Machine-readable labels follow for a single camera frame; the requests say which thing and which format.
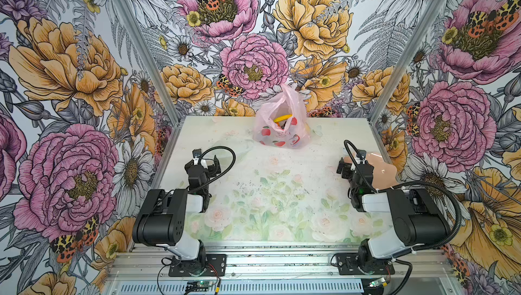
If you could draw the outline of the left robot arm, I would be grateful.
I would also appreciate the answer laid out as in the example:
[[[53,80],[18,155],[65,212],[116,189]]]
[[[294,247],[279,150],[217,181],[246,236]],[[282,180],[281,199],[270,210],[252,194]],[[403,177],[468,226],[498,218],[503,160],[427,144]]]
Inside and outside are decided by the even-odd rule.
[[[185,231],[188,214],[205,213],[210,205],[211,181],[221,174],[217,157],[206,158],[200,149],[185,165],[186,188],[150,190],[134,222],[134,243],[161,248],[172,254],[169,276],[200,276],[210,273],[204,243]]]

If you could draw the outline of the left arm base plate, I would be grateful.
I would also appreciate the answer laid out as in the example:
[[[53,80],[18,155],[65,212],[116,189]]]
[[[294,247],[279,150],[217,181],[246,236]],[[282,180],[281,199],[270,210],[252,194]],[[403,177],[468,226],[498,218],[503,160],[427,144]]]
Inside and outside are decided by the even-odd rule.
[[[206,258],[192,261],[175,261],[170,265],[169,277],[224,277],[227,268],[226,254],[206,254]]]

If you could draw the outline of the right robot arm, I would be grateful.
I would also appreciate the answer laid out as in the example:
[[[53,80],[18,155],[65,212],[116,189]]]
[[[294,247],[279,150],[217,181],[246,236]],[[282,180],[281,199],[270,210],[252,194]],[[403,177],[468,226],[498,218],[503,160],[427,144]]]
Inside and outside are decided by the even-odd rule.
[[[396,167],[385,163],[381,155],[341,158],[336,172],[350,183],[347,194],[354,210],[389,214],[392,219],[390,229],[363,240],[356,253],[336,256],[340,274],[392,274],[392,261],[413,252],[415,246],[446,242],[449,223],[427,189],[399,186]]]

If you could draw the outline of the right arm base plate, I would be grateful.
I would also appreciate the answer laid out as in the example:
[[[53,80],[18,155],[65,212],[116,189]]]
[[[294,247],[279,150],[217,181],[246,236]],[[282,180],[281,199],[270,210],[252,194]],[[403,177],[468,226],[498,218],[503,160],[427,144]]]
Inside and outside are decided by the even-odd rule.
[[[337,253],[331,264],[338,269],[340,275],[394,275],[395,269],[390,260],[362,258],[354,252]]]

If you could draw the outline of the pink scalloped bowl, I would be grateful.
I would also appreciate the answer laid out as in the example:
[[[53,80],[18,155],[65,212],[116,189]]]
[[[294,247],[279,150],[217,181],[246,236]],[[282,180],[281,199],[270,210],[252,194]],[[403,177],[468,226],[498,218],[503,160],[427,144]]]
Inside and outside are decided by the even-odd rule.
[[[347,162],[352,162],[350,156],[345,156]],[[398,184],[396,180],[397,169],[394,165],[386,163],[379,153],[369,153],[366,159],[374,166],[372,186],[378,191],[389,189]]]

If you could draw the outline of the pink plastic bag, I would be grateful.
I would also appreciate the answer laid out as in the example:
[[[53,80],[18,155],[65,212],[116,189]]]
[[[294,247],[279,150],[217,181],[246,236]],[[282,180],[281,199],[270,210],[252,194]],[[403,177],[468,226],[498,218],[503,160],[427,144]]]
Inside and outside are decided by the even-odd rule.
[[[311,140],[306,106],[297,91],[286,85],[281,89],[256,112],[253,139],[264,146],[299,149]],[[274,123],[275,118],[285,115],[293,117]]]

